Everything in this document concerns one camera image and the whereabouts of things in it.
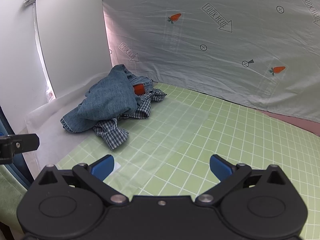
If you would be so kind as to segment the blue denim jeans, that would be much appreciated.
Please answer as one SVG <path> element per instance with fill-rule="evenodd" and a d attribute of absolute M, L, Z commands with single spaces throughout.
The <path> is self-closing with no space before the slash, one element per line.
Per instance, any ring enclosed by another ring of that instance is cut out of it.
<path fill-rule="evenodd" d="M 70 133 L 80 133 L 100 121 L 135 113 L 142 101 L 135 93 L 136 85 L 143 85 L 146 93 L 153 89 L 148 77 L 135 76 L 123 64 L 114 66 L 107 77 L 86 92 L 85 99 L 75 109 L 62 117 L 63 128 Z"/>

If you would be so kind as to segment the red item in clothes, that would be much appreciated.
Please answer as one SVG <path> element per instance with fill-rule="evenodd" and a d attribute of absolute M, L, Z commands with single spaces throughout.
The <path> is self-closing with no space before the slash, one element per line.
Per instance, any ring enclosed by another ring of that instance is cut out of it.
<path fill-rule="evenodd" d="M 141 95 L 145 94 L 145 88 L 144 88 L 144 85 L 142 83 L 134 85 L 133 88 L 134 88 L 134 92 L 135 92 L 136 95 L 141 96 Z"/>

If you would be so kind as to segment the green fabric chair cover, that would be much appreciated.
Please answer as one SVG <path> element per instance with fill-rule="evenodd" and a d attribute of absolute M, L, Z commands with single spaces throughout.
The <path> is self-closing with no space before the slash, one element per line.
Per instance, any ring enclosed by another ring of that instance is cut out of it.
<path fill-rule="evenodd" d="M 22 228 L 18 222 L 16 211 L 27 190 L 20 182 L 1 165 L 0 173 L 0 218 L 1 222 L 22 233 Z"/>

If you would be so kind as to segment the green grid cutting mat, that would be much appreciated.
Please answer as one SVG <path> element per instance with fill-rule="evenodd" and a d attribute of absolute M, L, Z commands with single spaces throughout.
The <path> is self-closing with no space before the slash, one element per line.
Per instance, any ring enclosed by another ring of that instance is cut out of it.
<path fill-rule="evenodd" d="M 259 111 L 213 96 L 158 84 L 167 96 L 149 118 L 125 119 L 125 143 L 110 150 L 91 134 L 59 163 L 69 169 L 111 154 L 117 163 L 106 183 L 127 196 L 189 195 L 218 183 L 209 168 L 218 154 L 254 169 L 279 165 L 308 207 L 304 239 L 319 239 L 319 137 Z"/>

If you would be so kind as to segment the white light panel board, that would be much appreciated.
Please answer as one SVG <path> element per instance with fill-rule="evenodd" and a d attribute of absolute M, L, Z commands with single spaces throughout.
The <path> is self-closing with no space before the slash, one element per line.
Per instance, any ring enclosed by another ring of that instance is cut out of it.
<path fill-rule="evenodd" d="M 111 68 L 102 0 L 36 0 L 37 32 L 56 98 Z"/>

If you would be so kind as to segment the grey printed backdrop cloth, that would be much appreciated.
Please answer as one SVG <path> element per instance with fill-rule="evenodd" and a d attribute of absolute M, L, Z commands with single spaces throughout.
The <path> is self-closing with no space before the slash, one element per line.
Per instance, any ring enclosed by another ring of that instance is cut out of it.
<path fill-rule="evenodd" d="M 103 0 L 113 64 L 319 122 L 319 0 Z"/>

